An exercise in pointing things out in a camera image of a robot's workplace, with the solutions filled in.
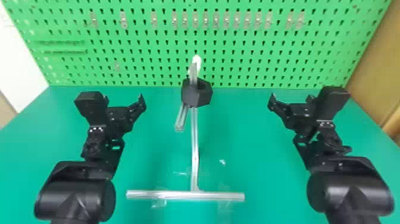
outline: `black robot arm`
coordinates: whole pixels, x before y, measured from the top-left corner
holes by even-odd
[[[390,190],[369,159],[346,155],[352,149],[342,145],[332,122],[349,97],[344,88],[326,86],[303,104],[285,104],[272,95],[268,108],[296,132],[293,143],[311,172],[307,197],[313,209],[330,224],[380,223],[378,216],[393,211]]]
[[[146,110],[142,95],[128,107],[108,107],[100,92],[82,92],[75,104],[90,124],[81,153],[85,161],[57,163],[35,203],[35,216],[53,224],[97,224],[111,217],[111,179],[124,148],[122,137]]]

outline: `white wall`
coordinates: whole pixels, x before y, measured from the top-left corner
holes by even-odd
[[[48,84],[0,3],[0,91],[21,112]]]

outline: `wooden panel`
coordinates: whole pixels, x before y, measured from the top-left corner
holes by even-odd
[[[0,129],[4,127],[17,113],[0,92]]]
[[[400,0],[393,0],[347,85],[356,102],[381,127],[400,99],[399,11]]]

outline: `vertical rod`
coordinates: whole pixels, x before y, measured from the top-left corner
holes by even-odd
[[[197,88],[197,63],[192,63],[189,68],[190,85]],[[191,108],[191,127],[192,127],[192,174],[190,178],[190,190],[199,191],[198,172],[199,172],[199,142],[197,128],[197,108]]]
[[[197,108],[191,108],[192,122],[192,175],[190,179],[190,190],[199,191],[198,172],[199,172],[199,141],[197,128]]]

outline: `metal rod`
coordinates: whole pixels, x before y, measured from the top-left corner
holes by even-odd
[[[199,201],[244,201],[245,194],[238,192],[216,191],[142,191],[129,190],[127,199],[166,199],[166,200],[199,200]]]
[[[197,108],[191,108],[192,122],[192,174],[190,178],[190,190],[199,191],[198,173],[199,173],[199,141],[197,128]]]
[[[186,118],[188,116],[189,105],[182,103],[179,108],[178,116],[176,117],[175,122],[175,131],[183,132],[185,129]]]

